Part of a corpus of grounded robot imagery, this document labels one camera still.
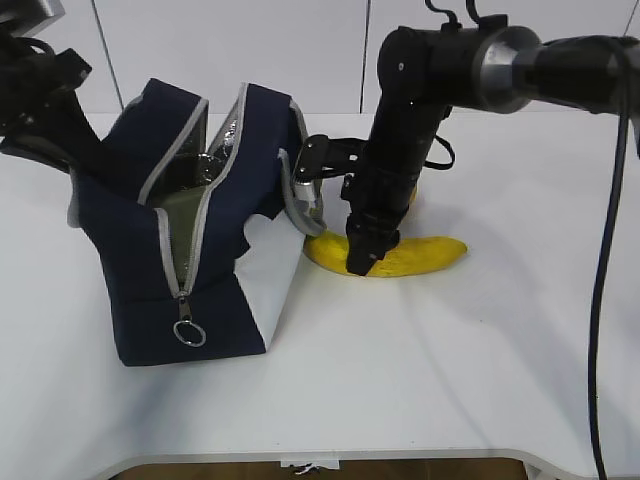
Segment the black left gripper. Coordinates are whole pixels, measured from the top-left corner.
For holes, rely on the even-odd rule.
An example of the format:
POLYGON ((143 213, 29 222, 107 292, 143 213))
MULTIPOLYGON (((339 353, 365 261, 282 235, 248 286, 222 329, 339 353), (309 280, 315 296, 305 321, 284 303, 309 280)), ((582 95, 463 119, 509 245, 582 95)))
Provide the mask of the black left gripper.
POLYGON ((73 49, 57 53, 42 40, 3 34, 1 152, 110 180, 113 158, 89 124, 76 94, 91 72, 92 67, 73 49), (19 129, 47 113, 48 129, 19 129))

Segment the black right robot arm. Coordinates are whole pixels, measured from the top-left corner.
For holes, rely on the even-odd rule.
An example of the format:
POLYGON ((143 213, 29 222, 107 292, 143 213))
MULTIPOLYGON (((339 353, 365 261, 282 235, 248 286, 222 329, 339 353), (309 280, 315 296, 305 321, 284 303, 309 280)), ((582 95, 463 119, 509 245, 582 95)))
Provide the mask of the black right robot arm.
POLYGON ((399 27, 377 64, 381 97, 353 177, 348 272, 364 276, 399 242, 440 123, 453 108, 511 114, 532 101, 639 124, 639 42, 591 35, 543 42, 531 29, 399 27))

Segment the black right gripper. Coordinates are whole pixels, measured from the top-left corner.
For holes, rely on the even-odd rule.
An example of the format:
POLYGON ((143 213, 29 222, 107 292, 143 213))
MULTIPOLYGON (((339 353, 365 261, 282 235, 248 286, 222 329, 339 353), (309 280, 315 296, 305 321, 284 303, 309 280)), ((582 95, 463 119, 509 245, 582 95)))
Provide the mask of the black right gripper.
POLYGON ((399 226, 425 164, 423 153, 351 149, 340 162, 348 273, 366 276, 400 241, 399 226))

